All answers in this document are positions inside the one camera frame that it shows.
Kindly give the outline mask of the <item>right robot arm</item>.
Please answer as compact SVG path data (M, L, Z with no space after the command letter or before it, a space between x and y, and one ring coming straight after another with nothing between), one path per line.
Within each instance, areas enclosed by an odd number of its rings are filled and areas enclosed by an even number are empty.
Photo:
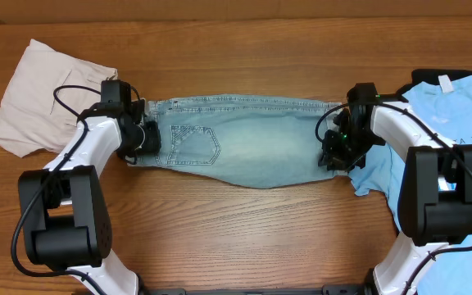
M442 136L402 95L356 84L347 102L325 112L337 130L317 134L319 166L349 172L365 166L374 145L389 145L405 162L397 204L401 231L389 254L360 287L362 294L412 294L442 254L472 252L472 144Z

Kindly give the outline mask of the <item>light blue denim shorts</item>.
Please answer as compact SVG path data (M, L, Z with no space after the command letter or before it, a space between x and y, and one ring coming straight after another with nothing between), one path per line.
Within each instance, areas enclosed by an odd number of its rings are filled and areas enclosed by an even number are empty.
M161 136L157 154L139 156L138 167L203 175L249 188L276 188L332 179L319 166L315 129L331 102L221 94L150 101L147 114Z

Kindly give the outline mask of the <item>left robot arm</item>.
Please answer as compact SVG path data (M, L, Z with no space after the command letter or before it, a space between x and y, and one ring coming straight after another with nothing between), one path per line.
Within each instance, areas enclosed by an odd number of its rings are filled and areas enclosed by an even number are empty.
M140 276L112 251L112 228L99 176L112 154L130 165L157 154L161 136L146 101L130 84L104 80L100 100L76 114L77 130L60 154L41 170L18 179L20 219L11 238L14 266L29 277L72 276L91 294L147 294ZM23 238L29 261L17 255Z

